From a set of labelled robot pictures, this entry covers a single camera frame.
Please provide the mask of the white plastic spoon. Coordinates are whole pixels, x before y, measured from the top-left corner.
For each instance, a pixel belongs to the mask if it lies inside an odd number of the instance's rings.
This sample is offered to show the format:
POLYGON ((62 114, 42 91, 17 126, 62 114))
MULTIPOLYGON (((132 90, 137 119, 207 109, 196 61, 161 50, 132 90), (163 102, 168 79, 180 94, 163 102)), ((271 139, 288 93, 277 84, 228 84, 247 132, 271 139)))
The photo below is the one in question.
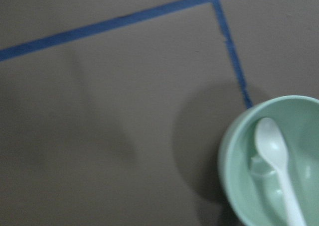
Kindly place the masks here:
POLYGON ((260 119, 255 128, 254 141, 258 154, 277 174, 283 194, 287 225, 305 226, 307 223, 289 176, 288 148, 277 123, 269 117, 260 119))

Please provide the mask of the mint green bowl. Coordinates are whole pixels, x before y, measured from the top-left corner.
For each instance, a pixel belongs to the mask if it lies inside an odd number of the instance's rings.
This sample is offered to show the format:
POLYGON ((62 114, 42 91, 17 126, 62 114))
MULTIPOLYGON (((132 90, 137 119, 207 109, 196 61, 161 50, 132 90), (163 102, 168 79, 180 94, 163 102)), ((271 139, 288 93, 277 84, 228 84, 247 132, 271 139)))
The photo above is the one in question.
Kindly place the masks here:
POLYGON ((257 122, 276 121, 289 151, 289 174, 307 225, 319 223, 319 102, 306 96, 283 96, 242 113, 224 134, 218 153, 222 188, 246 226, 287 223, 276 172, 255 148, 257 122))

